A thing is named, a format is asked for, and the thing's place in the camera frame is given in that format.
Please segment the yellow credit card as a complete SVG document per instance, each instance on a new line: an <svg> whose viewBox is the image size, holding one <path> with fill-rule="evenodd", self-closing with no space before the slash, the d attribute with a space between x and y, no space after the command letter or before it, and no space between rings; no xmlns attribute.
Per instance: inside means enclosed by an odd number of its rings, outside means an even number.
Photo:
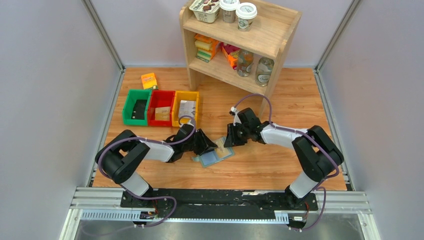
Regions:
<svg viewBox="0 0 424 240"><path fill-rule="evenodd" d="M224 147L223 145L219 145L215 150L216 158L218 161L225 160L234 155L234 152L231 148Z"/></svg>

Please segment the teal card holder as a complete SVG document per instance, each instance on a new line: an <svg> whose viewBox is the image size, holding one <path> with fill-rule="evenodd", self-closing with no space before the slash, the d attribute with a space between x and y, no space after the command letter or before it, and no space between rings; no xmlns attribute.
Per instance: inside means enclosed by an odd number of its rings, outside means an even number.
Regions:
<svg viewBox="0 0 424 240"><path fill-rule="evenodd" d="M223 145L224 146L225 140L226 140L226 137L223 136L223 137L221 137L221 138L219 138L217 140L214 140L213 142L215 144L217 144L217 147L218 147L219 145ZM217 164L217 163L219 163L219 162L222 161L222 160L221 161L218 161L217 156L215 154L215 150L210 151L210 152L207 152L207 153L204 153L202 155L194 156L191 159L194 162L200 163L203 168L210 167L211 165Z"/></svg>

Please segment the tan credit card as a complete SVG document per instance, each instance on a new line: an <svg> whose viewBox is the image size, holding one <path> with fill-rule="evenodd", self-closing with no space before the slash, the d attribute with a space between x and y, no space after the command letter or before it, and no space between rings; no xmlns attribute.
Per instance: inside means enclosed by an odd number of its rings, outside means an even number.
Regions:
<svg viewBox="0 0 424 240"><path fill-rule="evenodd" d="M170 106L156 107L154 109L154 120L155 121L169 121L171 114Z"/></svg>

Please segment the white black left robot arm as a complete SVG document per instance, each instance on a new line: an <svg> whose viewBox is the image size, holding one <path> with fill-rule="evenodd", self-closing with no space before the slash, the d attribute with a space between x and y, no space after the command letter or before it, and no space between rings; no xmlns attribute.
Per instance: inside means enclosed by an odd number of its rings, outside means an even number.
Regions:
<svg viewBox="0 0 424 240"><path fill-rule="evenodd" d="M200 156L217 148L216 143L191 123L183 124L176 134L162 141L146 139L126 129L103 147L94 161L105 177L132 195L146 198L152 187L137 173L143 160L173 163L184 153Z"/></svg>

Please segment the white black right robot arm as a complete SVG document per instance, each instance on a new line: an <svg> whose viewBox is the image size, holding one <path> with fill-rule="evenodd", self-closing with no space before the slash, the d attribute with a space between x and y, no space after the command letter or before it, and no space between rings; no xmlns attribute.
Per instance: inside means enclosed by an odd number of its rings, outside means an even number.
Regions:
<svg viewBox="0 0 424 240"><path fill-rule="evenodd" d="M253 141L294 150L302 171L285 189L290 201L304 199L344 162L342 152L318 125L307 129L261 122L249 107L241 111L232 107L229 113L234 121L227 125L226 148L244 146Z"/></svg>

